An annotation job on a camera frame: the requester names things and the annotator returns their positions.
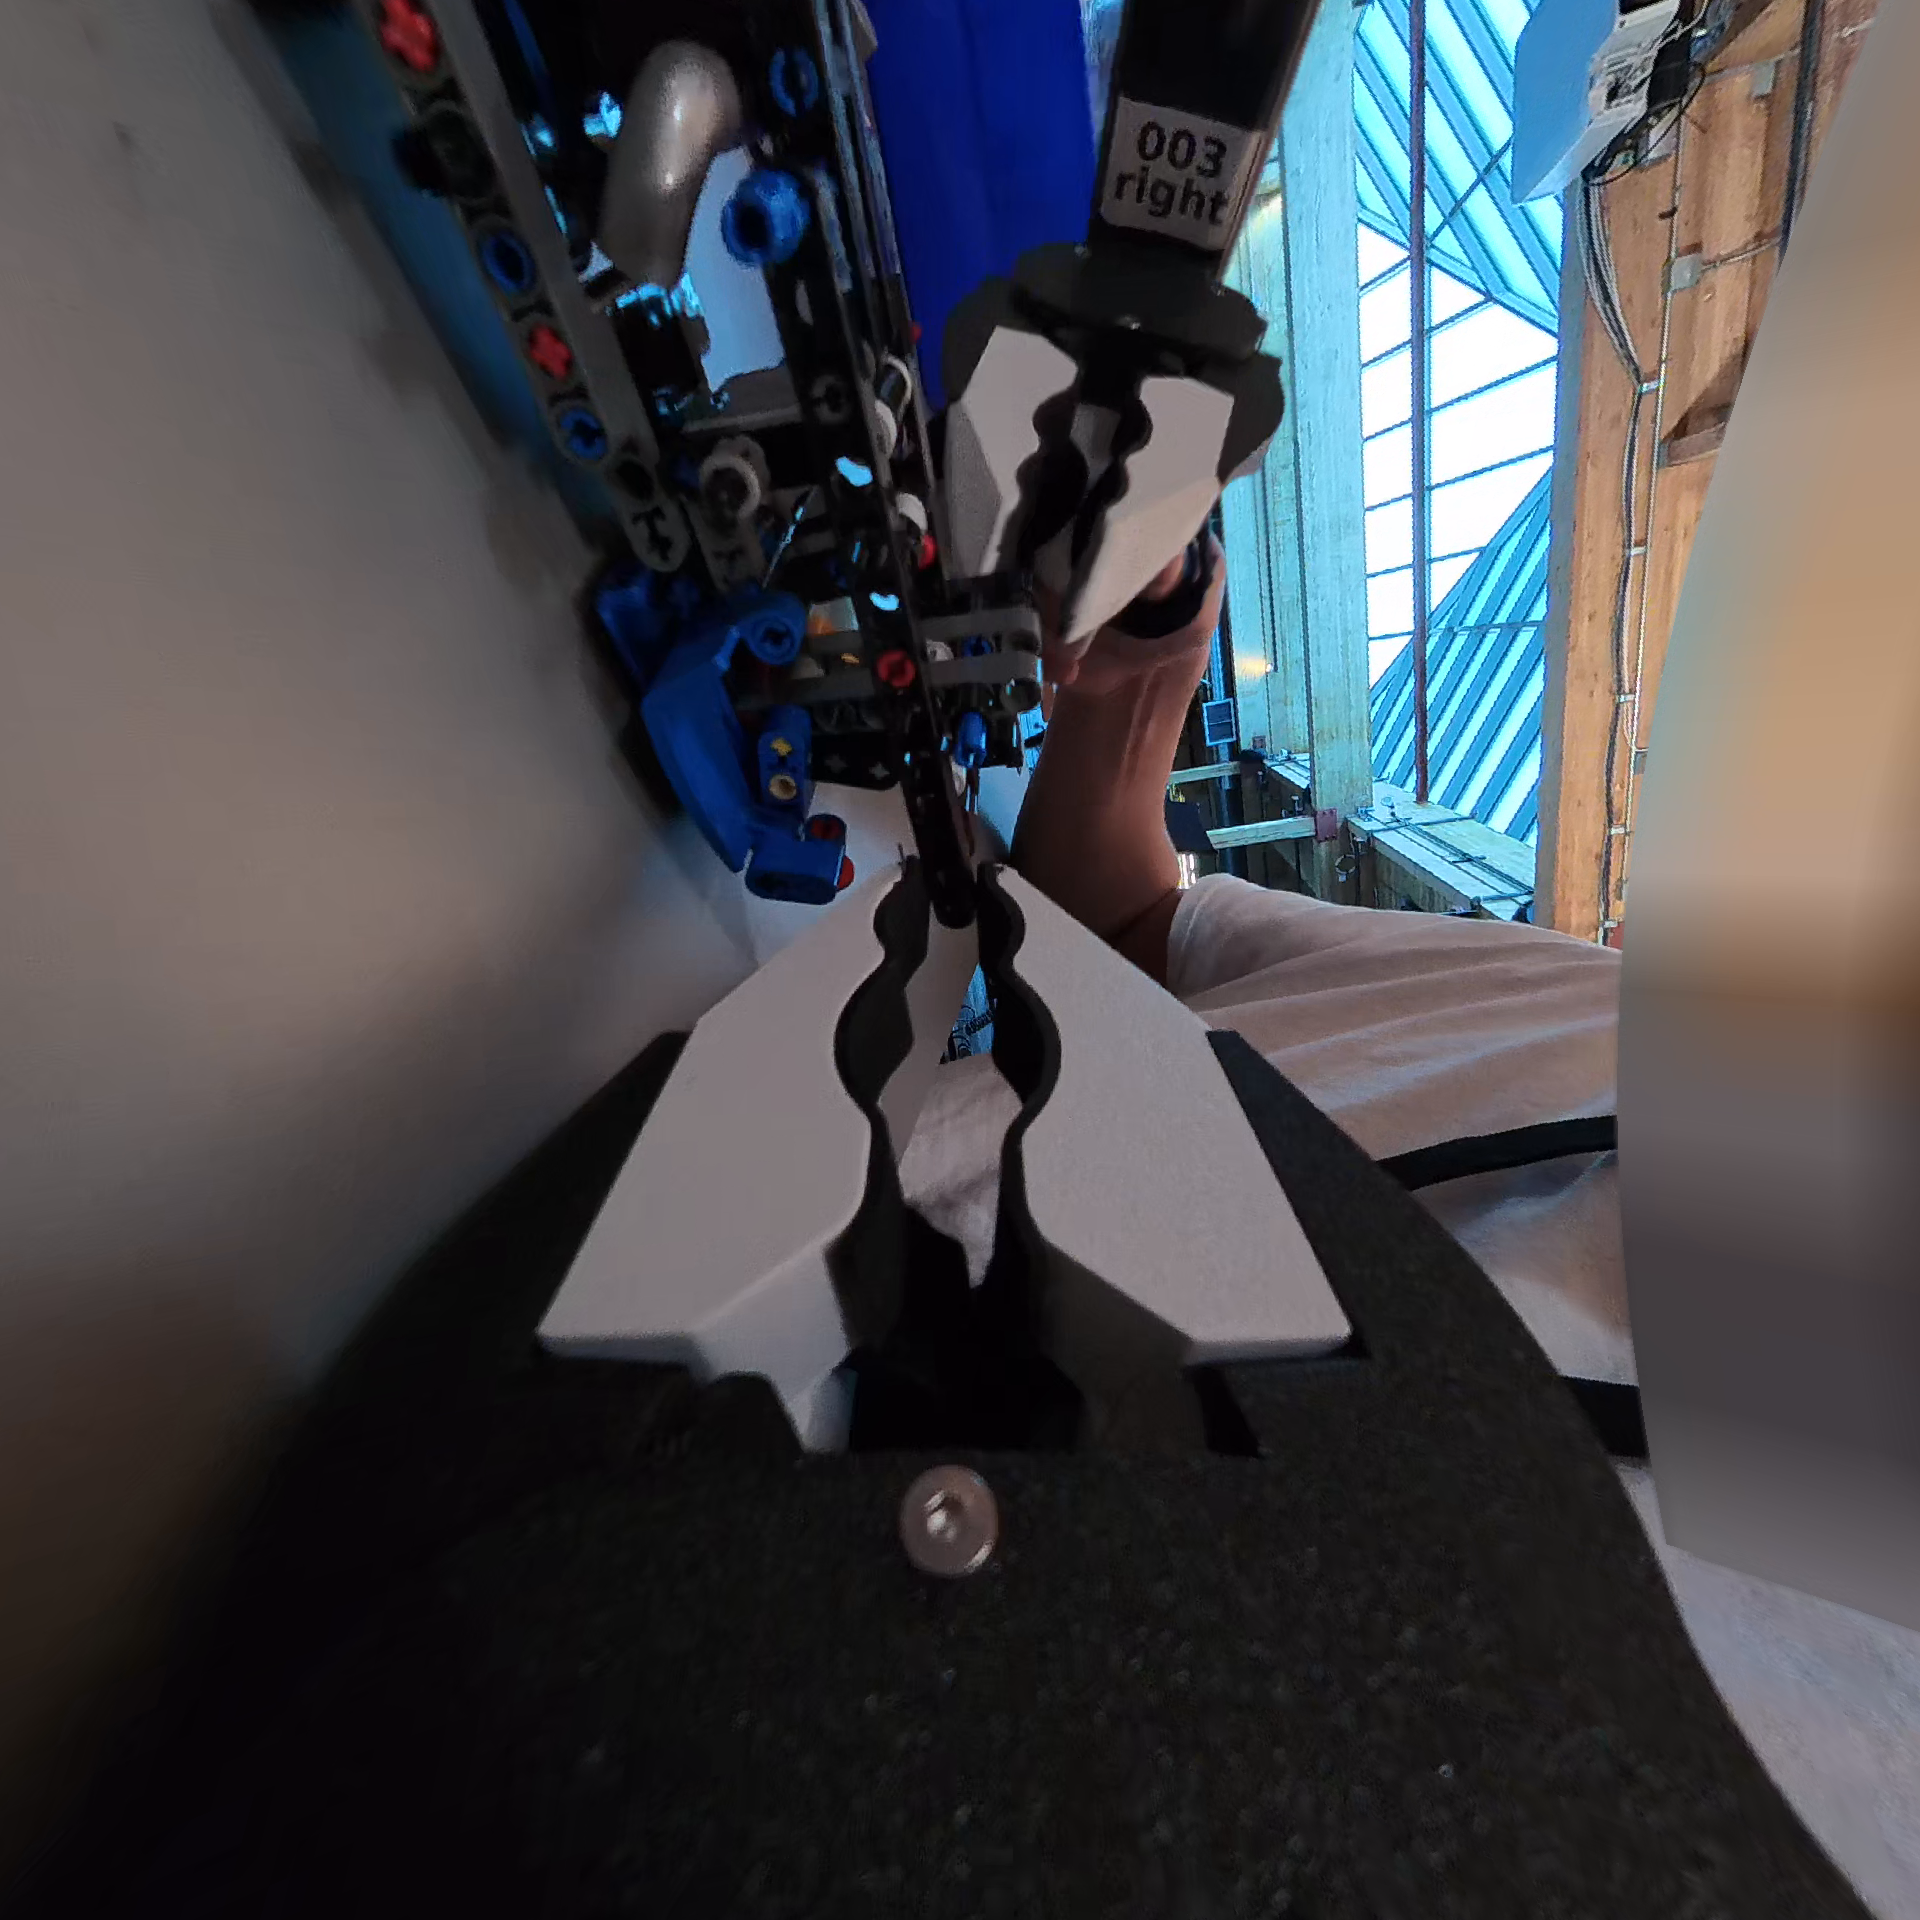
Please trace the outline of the lego truck chassis model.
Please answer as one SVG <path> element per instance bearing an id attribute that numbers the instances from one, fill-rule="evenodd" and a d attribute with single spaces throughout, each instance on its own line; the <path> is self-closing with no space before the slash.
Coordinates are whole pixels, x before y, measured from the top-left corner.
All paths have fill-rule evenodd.
<path id="1" fill-rule="evenodd" d="M 819 787 L 897 791 L 976 915 L 976 781 L 1041 703 L 1024 578 L 966 560 L 865 5 L 362 2 L 400 171 L 443 201 L 618 552 L 592 624 L 679 806 L 758 898 L 850 886 Z"/>

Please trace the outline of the person's right forearm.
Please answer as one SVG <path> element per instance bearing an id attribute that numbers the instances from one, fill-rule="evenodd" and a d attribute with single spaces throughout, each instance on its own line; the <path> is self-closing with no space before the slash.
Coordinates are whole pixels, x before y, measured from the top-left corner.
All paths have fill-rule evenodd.
<path id="1" fill-rule="evenodd" d="M 1012 841 L 1023 880 L 1159 982 L 1184 893 L 1167 797 L 1191 699 L 1167 669 L 1057 688 Z"/>

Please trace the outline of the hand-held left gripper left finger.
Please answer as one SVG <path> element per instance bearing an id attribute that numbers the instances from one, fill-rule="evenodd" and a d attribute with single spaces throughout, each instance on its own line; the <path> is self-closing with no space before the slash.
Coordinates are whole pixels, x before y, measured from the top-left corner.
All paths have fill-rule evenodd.
<path id="1" fill-rule="evenodd" d="M 860 880 L 690 1031 L 537 1325 L 569 1359 L 761 1375 L 806 1448 L 848 1439 L 855 1345 L 830 1248 L 867 1191 L 874 1123 L 835 1032 L 886 951 L 907 862 Z"/>

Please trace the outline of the person's right hand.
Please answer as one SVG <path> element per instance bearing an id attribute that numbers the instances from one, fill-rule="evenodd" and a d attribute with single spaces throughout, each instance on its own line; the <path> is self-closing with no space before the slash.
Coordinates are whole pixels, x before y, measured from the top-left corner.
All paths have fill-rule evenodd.
<path id="1" fill-rule="evenodd" d="M 1063 638 L 1060 613 L 1042 603 L 1042 710 L 1065 694 L 1105 696 L 1154 677 L 1193 688 L 1210 666 L 1228 571 L 1211 530 L 1179 549 L 1102 627 Z"/>

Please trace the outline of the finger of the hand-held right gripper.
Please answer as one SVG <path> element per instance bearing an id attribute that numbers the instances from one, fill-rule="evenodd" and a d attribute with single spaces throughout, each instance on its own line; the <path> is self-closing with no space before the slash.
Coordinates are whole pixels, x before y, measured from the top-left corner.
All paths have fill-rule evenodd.
<path id="1" fill-rule="evenodd" d="M 1203 379 L 1150 374 L 1139 400 L 1145 438 L 1120 456 L 1120 490 L 1097 509 L 1089 550 L 1072 565 L 1060 639 L 1090 639 L 1114 622 L 1186 549 L 1218 494 L 1233 395 Z"/>
<path id="2" fill-rule="evenodd" d="M 948 571 L 984 579 L 1032 541 L 1070 446 L 1079 368 L 1044 333 L 998 326 L 947 411 Z"/>

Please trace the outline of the blue plastic bin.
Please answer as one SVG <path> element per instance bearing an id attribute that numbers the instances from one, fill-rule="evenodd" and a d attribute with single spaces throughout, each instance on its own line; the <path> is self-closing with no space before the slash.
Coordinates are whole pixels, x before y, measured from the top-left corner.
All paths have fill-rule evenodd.
<path id="1" fill-rule="evenodd" d="M 1019 254 L 1087 233 L 1096 183 L 1075 2 L 868 2 L 868 83 L 928 407 L 944 330 Z"/>

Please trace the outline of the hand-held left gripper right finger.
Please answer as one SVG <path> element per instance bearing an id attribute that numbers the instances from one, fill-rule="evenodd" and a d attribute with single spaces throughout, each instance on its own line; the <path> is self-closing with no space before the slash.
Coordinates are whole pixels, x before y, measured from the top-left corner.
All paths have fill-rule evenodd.
<path id="1" fill-rule="evenodd" d="M 1351 1334 L 1218 1032 L 1010 869 L 984 869 L 992 1065 L 1015 1099 L 988 1278 L 1084 1397 Z"/>

